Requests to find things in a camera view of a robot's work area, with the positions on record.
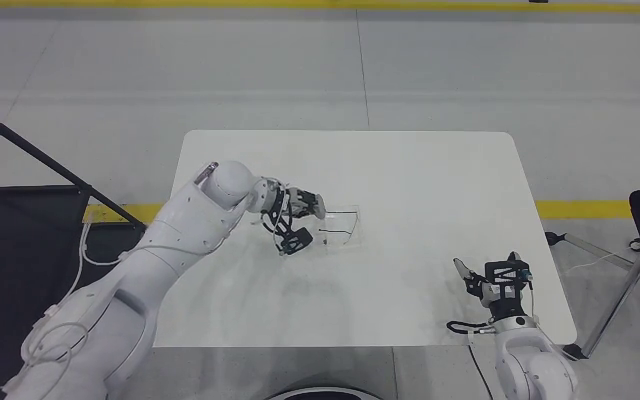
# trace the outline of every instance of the yellow tape line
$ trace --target yellow tape line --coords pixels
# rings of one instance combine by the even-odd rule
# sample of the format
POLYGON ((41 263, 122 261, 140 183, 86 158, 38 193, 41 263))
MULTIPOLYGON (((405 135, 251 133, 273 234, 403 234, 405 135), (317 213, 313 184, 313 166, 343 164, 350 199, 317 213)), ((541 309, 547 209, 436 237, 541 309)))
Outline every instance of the yellow tape line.
MULTIPOLYGON (((536 201, 541 219, 631 218, 626 200, 536 201)), ((162 203, 125 204, 123 208, 148 224, 162 208, 162 203)), ((85 221, 93 213, 93 222, 125 222, 126 220, 102 204, 90 204, 85 221)))
POLYGON ((525 0, 513 3, 421 0, 0 0, 0 8, 100 7, 100 8, 306 8, 402 11, 493 11, 554 13, 640 13, 640 4, 550 3, 525 0))
POLYGON ((541 219, 631 218, 628 200, 536 201, 541 219))

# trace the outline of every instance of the table top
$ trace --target table top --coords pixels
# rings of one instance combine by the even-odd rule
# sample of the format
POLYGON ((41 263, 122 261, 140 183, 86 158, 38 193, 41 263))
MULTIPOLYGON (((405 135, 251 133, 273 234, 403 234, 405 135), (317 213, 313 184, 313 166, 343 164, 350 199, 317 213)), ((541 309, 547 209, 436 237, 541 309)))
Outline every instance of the table top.
MULTIPOLYGON (((446 322, 482 322, 490 313, 466 293, 452 259, 484 274, 485 262, 513 250, 531 266, 542 328, 557 343, 576 339, 508 134, 192 131, 172 194, 204 164, 223 160, 320 193, 327 210, 357 211, 358 221, 347 221, 354 214, 299 220, 294 227, 308 226, 314 242, 279 256, 255 224, 259 216, 245 214, 225 244, 171 288, 155 346, 462 344, 446 322), (346 244, 344 235, 318 232, 352 222, 346 244)), ((523 307, 530 312, 528 290, 523 307)))

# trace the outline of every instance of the clear plastic object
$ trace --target clear plastic object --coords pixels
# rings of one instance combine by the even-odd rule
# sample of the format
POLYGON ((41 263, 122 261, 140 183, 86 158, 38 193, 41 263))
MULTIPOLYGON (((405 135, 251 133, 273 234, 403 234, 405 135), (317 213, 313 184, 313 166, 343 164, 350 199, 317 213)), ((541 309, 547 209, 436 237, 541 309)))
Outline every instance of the clear plastic object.
POLYGON ((362 218, 358 206, 327 206, 324 220, 316 220, 308 227, 316 247, 329 252, 362 246, 362 218))

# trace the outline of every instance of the concrete floor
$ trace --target concrete floor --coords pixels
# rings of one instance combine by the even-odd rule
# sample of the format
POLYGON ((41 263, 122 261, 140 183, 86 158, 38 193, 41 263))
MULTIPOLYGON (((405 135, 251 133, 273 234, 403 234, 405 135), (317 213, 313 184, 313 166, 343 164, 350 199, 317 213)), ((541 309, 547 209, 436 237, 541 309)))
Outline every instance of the concrete floor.
MULTIPOLYGON (((638 18, 5 10, 0 120, 121 203, 165 201, 182 137, 198 128, 507 131, 536 200, 624 199, 640 187, 638 18)), ((0 146, 0 185, 50 183, 0 146)), ((543 222, 614 251, 637 236, 630 220, 543 222)), ((593 260, 553 253, 561 271, 593 260)), ((581 339, 623 278, 604 262, 563 277, 581 339)), ((576 365, 580 398, 637 398, 638 299, 576 365)), ((500 398, 491 347, 476 352, 500 398)), ((158 349, 124 398, 261 399, 312 383, 486 398, 456 346, 158 349)))

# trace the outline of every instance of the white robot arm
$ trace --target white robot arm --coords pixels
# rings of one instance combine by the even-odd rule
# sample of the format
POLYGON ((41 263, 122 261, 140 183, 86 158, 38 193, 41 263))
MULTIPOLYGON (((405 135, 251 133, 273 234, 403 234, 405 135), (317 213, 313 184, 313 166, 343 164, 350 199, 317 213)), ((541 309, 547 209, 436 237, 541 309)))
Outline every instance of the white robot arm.
POLYGON ((533 290, 529 265, 512 252, 506 261, 487 263, 485 277, 457 258, 453 262, 467 292, 480 298, 491 319, 486 324, 451 321, 447 327, 461 334, 496 334, 496 372, 507 399, 574 399, 578 380, 573 368, 522 309, 521 290, 527 284, 533 290))
POLYGON ((25 365, 3 387, 7 399, 116 397, 153 345, 167 291, 229 237, 245 211, 272 220, 265 227, 282 239, 276 243, 281 254, 312 240, 306 230, 291 229, 291 218, 324 218, 319 195, 285 189, 239 162, 207 165, 167 202, 109 274, 49 308, 34 325, 21 349, 25 365))
MULTIPOLYGON (((263 225, 281 239, 276 248, 283 255, 312 240, 305 229, 292 229, 292 218, 325 215, 319 195, 256 177, 238 162, 207 165, 167 202, 109 274, 50 307, 34 325, 21 348, 25 365, 3 387, 7 400, 116 398, 151 350, 167 291, 222 245, 245 211, 262 214, 263 225)), ((577 385, 571 366, 520 306, 528 266, 510 257, 501 263, 508 264, 519 283, 497 283, 499 268, 491 268, 492 276, 485 278, 460 260, 454 263, 467 291, 480 297, 493 317, 490 324, 452 321, 448 326, 464 334, 468 331, 453 326, 497 333, 496 369, 507 398, 571 398, 577 385)))

